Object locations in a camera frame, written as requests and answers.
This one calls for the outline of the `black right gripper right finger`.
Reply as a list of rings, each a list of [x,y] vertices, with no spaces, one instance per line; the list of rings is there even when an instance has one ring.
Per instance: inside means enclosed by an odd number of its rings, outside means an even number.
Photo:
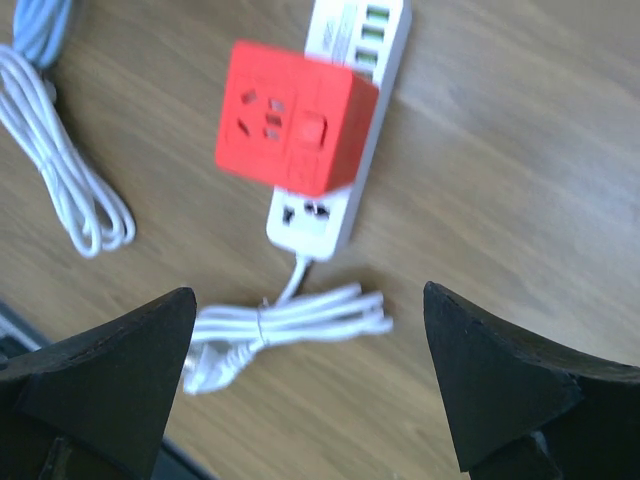
[[[473,479],[638,478],[638,367],[556,343],[434,282],[423,298],[461,471]]]

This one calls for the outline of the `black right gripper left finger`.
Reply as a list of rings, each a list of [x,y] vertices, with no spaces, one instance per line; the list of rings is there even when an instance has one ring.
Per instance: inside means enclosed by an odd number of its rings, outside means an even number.
[[[3,339],[2,478],[151,478],[195,315],[181,287],[35,351]]]

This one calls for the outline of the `red cube socket adapter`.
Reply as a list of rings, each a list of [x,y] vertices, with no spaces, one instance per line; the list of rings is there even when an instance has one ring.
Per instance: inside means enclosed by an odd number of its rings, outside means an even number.
[[[353,70],[246,40],[231,50],[214,159],[308,197],[352,184],[379,96]]]

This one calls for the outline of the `white power strip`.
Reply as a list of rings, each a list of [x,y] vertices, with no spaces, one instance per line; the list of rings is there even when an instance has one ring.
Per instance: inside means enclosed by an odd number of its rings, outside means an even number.
[[[351,68],[379,96],[354,182],[322,197],[276,188],[266,222],[271,243],[327,261],[349,242],[412,23],[410,0],[316,1],[304,54]]]

